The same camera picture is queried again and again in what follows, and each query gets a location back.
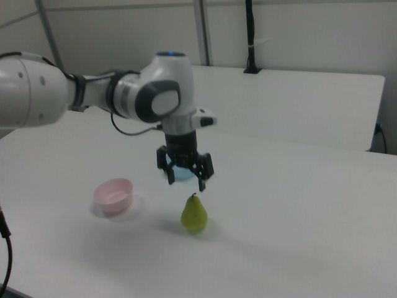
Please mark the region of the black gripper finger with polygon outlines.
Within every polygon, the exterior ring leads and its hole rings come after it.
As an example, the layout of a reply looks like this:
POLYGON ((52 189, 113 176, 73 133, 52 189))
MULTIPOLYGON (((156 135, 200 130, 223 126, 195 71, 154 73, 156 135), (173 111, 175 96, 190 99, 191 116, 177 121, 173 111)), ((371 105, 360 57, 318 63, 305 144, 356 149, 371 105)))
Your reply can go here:
POLYGON ((215 172, 211 154, 196 154, 192 166, 190 167, 190 171, 194 173, 198 179, 199 191, 204 191, 207 180, 209 180, 215 172))
POLYGON ((172 185, 175 182, 175 176, 174 176, 174 170, 173 170, 175 163, 168 156, 166 146, 161 146, 160 148, 157 149, 156 159, 157 159, 158 169, 161 169, 166 173, 168 183, 169 183, 169 185, 172 185))

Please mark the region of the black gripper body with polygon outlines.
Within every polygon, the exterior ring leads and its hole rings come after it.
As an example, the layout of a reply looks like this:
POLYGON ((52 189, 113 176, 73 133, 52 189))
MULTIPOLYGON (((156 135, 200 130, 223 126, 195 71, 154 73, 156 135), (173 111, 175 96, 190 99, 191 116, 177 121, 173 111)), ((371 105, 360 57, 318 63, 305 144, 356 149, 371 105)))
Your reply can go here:
POLYGON ((178 167, 193 167, 197 162, 196 131, 183 135, 165 134, 167 155, 178 167))

